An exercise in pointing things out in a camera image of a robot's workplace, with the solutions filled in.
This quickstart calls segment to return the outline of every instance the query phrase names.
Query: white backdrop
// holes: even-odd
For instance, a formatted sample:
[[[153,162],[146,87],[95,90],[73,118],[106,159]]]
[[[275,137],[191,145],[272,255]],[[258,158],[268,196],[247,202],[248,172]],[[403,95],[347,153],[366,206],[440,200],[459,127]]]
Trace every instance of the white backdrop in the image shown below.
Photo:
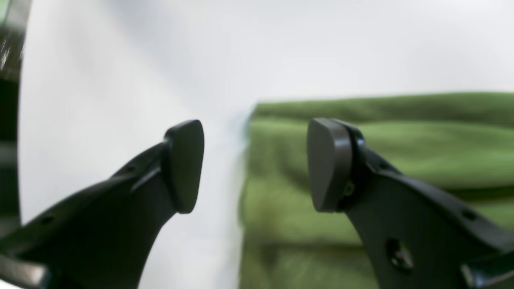
[[[235,289],[244,128],[254,104],[514,89],[505,0],[38,0],[22,74],[23,221],[197,118],[198,202],[140,288]]]

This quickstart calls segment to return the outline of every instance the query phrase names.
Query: mounting hole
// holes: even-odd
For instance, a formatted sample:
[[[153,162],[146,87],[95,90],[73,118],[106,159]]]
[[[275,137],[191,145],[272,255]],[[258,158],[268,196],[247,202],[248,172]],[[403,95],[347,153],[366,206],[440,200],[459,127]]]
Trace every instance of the mounting hole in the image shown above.
[[[389,240],[386,245],[391,264],[400,272],[409,274],[414,269],[414,260],[407,245],[400,240]]]
[[[53,222],[53,221],[54,221],[54,219],[55,219],[55,218],[54,218],[53,216],[45,216],[45,217],[43,217],[43,218],[41,219],[41,224],[43,224],[43,225],[48,225],[48,224],[50,224],[51,222]]]
[[[474,221],[477,218],[476,214],[469,210],[462,211],[462,216],[464,216],[466,219],[470,221]]]
[[[137,170],[136,165],[130,165],[130,166],[127,167],[127,172],[129,172],[129,173],[133,173],[136,170]]]

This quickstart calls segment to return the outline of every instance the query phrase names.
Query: green fabric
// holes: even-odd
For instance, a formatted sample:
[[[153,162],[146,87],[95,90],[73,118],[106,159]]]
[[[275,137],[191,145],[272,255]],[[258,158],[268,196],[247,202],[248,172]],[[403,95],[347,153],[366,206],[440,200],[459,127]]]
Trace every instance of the green fabric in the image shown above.
[[[314,117],[358,125],[368,147],[404,174],[514,231],[514,94],[262,103],[250,122],[241,199],[241,289],[378,288],[346,216],[312,205],[306,132]]]

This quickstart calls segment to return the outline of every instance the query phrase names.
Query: green cloth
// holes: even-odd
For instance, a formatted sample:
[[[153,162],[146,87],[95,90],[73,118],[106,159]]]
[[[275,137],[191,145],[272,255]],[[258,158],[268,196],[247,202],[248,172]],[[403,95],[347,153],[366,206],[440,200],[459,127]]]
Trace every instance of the green cloth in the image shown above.
[[[347,217],[312,205],[306,132],[314,117],[357,125],[405,175],[514,231],[514,94],[262,103],[249,128],[241,289],[378,288]]]

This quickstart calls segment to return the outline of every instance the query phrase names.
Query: folded green towel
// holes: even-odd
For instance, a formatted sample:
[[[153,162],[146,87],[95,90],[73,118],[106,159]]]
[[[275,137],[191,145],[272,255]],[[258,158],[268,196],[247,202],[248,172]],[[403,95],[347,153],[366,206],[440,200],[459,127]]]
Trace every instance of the folded green towel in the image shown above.
[[[514,231],[514,94],[262,103],[250,122],[241,199],[241,289],[378,288],[347,217],[312,205],[306,133],[315,117],[359,126],[368,147],[405,175]]]

